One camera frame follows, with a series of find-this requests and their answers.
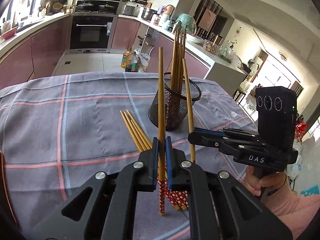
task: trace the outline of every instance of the red bowl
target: red bowl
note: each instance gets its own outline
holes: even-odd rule
[[[11,37],[13,37],[16,34],[17,29],[18,29],[18,27],[14,27],[13,29],[8,30],[7,32],[2,34],[2,36],[1,36],[2,39],[4,39],[4,40],[10,39]]]

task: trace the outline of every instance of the pink sleeve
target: pink sleeve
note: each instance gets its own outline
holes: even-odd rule
[[[320,207],[320,195],[296,196],[288,181],[263,204],[273,212],[292,232],[293,239],[307,228]]]

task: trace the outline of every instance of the black mesh holder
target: black mesh holder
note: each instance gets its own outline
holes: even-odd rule
[[[183,78],[181,95],[170,89],[171,73],[164,74],[165,130],[173,131],[188,113],[186,83]],[[198,86],[189,79],[192,105],[201,98]],[[158,127],[158,91],[148,111],[150,121]]]

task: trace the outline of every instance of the oven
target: oven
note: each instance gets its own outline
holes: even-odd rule
[[[113,14],[76,13],[68,53],[110,52],[117,20]]]

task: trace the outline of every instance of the oven handle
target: oven handle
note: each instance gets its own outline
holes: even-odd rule
[[[108,27],[108,25],[80,25],[80,24],[77,24],[76,26],[98,26],[98,27]]]

